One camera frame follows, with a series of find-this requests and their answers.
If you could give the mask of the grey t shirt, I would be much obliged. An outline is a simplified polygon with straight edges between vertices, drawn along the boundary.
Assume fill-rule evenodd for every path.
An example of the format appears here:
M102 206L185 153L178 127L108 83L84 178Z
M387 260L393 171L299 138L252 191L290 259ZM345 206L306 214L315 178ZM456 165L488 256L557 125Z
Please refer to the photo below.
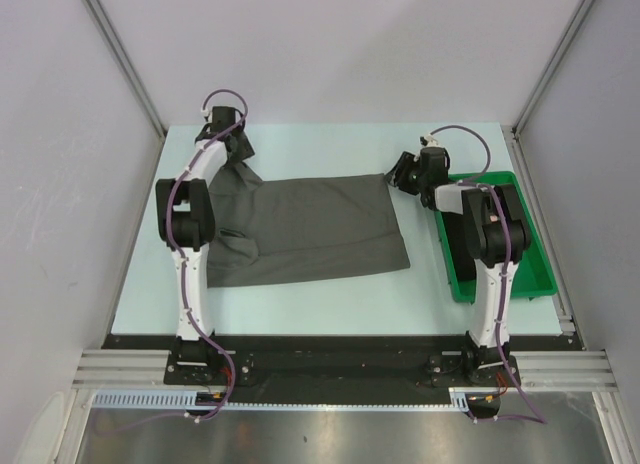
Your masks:
M207 285L278 285L409 268L383 175L264 181L246 164L209 186Z

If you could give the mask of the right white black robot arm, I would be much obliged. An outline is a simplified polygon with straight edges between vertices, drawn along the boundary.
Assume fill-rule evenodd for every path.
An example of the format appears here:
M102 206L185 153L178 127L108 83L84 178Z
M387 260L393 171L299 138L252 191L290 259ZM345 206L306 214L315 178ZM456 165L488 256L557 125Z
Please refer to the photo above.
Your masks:
M516 187L449 178L450 158L440 147L402 152L386 174L389 185L421 204L462 219L463 244L474 262L474 317L461 356L463 377L484 385L508 371L508 308L515 274L532 234Z

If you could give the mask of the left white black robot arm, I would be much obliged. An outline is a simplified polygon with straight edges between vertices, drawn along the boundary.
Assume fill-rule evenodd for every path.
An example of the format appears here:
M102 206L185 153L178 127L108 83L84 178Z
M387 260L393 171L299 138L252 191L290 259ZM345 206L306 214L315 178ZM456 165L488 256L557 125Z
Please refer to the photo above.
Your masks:
M203 113L205 125L195 139L193 156L177 177L155 184L159 236L171 252L179 292L178 329L166 362L166 385L208 385L226 365L205 316L207 258L216 234L209 185L225 165L252 156L253 149L244 133L244 111L214 106Z

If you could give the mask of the black rolled t shirt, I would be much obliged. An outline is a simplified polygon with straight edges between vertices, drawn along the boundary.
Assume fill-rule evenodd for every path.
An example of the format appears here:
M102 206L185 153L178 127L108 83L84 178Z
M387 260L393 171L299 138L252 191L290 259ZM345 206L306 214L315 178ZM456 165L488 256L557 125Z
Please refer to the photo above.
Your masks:
M475 263L467 248L461 215L451 215L449 244L457 280L459 282L474 281L476 279Z

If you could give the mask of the green plastic tray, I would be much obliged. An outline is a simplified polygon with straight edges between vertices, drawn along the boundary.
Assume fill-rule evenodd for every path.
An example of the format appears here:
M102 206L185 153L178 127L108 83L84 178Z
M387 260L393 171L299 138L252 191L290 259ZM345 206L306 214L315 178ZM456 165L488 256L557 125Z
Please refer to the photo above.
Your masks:
M558 289L556 279L516 175L511 171L488 172L480 179L480 182L498 186L513 185L517 190L531 230L531 245L524 252L519 268L515 274L511 289L511 298L533 299L552 296ZM455 302L474 303L476 296L476 279L469 282L459 282L454 270L449 244L451 215L452 213L435 213L435 222L443 251L449 288Z

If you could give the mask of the left aluminium corner post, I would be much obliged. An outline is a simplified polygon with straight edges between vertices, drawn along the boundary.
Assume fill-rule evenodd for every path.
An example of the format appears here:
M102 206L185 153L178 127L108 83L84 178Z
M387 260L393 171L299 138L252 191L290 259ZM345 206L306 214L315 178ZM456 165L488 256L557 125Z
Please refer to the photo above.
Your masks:
M80 0L94 22L98 33L120 70L124 81L140 106L147 122L161 140L166 138L168 130L153 103L147 87L137 71L126 47L116 29L113 20L101 0Z

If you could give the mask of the aluminium corner post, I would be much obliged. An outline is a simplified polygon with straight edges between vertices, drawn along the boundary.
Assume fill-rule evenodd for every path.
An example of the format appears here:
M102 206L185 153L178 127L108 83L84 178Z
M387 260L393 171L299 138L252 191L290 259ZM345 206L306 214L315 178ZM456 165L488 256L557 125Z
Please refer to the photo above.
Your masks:
M515 122L511 126L512 134L519 138L526 129L530 119L539 106L545 93L549 89L564 60L569 54L574 42L584 28L589 15L598 0L579 0L575 9L560 34L543 70L529 93Z
M137 71L126 47L116 29L113 20L101 0L80 0L94 22L98 33L120 70L124 81L140 106L147 122L161 140L166 138L168 130L153 103L147 87Z

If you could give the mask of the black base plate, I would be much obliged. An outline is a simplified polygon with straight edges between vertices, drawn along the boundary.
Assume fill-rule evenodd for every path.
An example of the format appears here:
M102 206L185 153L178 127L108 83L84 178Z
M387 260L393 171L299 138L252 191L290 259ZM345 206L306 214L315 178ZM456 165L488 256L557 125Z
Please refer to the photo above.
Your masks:
M558 338L516 337L502 351L474 356L469 339L445 337L225 336L180 343L169 336L107 337L117 351L159 351L161 381L194 385L234 403L327 405L440 404L445 390L468 385L495 392L520 384L522 352L573 351Z

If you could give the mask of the aluminium frame rail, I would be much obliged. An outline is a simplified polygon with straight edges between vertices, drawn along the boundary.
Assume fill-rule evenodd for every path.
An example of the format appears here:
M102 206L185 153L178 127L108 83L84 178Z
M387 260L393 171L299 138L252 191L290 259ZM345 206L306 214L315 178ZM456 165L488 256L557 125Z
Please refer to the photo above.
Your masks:
M156 389L164 385L165 350L85 350L72 384L78 389Z

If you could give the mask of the right aluminium corner post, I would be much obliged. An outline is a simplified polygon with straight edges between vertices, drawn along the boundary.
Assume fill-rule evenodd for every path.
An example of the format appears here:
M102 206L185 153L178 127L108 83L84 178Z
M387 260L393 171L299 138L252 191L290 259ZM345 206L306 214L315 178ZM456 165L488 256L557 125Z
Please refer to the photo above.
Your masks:
M574 42L584 28L589 15L598 0L579 0L575 9L560 34L543 70L529 93L515 122L511 126L512 134L519 138L526 129L530 119L539 106L545 93L549 89L564 60L569 54Z

